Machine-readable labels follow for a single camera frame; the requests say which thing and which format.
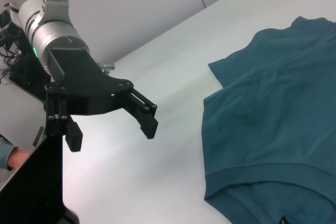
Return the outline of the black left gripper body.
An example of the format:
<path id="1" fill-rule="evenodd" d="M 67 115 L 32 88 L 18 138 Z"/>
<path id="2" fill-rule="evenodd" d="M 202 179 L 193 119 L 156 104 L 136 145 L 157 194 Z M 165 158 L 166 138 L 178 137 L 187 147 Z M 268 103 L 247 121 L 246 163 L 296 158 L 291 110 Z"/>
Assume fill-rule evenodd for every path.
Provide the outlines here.
<path id="1" fill-rule="evenodd" d="M 124 107 L 133 90 L 129 80 L 105 74 L 84 49 L 50 49 L 46 85 L 47 114 L 99 115 Z"/>

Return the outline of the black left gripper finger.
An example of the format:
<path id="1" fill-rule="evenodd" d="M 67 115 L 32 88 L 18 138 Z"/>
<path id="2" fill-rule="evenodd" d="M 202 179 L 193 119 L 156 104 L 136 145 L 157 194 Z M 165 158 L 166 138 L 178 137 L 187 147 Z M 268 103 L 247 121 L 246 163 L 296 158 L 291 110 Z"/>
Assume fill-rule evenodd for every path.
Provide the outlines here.
<path id="1" fill-rule="evenodd" d="M 83 133 L 68 111 L 65 97 L 47 93 L 45 102 L 47 136 L 65 136 L 69 149 L 80 152 Z"/>
<path id="2" fill-rule="evenodd" d="M 117 106 L 136 119 L 147 139 L 153 139 L 158 128 L 158 121 L 155 118 L 157 105 L 136 89 L 115 93 L 112 97 Z"/>

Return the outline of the bare person hand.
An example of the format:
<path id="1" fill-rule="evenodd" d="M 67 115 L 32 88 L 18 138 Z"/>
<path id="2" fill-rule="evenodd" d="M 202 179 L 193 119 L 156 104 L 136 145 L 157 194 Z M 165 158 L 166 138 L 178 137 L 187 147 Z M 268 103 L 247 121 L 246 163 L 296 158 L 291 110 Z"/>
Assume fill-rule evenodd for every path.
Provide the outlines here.
<path id="1" fill-rule="evenodd" d="M 7 160 L 7 166 L 11 169 L 18 169 L 28 159 L 32 151 L 25 151 L 20 148 L 14 148 Z"/>

